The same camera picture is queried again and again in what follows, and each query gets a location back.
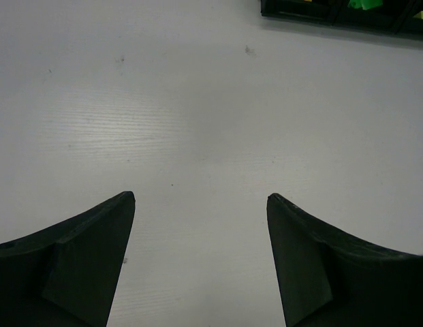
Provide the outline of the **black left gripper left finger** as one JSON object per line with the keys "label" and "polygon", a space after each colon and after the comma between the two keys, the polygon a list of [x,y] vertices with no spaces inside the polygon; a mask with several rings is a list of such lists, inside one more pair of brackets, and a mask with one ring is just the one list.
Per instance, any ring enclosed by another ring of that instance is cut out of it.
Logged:
{"label": "black left gripper left finger", "polygon": [[0,326],[106,326],[134,214],[124,191],[0,244]]}

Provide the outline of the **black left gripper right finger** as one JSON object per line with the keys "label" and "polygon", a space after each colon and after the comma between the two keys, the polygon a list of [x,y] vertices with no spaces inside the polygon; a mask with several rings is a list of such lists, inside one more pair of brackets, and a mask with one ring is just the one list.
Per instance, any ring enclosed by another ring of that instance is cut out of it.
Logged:
{"label": "black left gripper right finger", "polygon": [[423,326],[423,255],[362,240],[277,193],[266,211],[287,326]]}

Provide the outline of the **dark green lego brick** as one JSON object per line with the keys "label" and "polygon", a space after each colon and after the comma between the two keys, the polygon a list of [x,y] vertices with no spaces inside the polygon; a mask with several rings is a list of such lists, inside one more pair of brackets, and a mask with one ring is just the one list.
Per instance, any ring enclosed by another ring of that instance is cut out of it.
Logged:
{"label": "dark green lego brick", "polygon": [[383,5],[382,0],[361,0],[360,3],[363,10],[371,10]]}

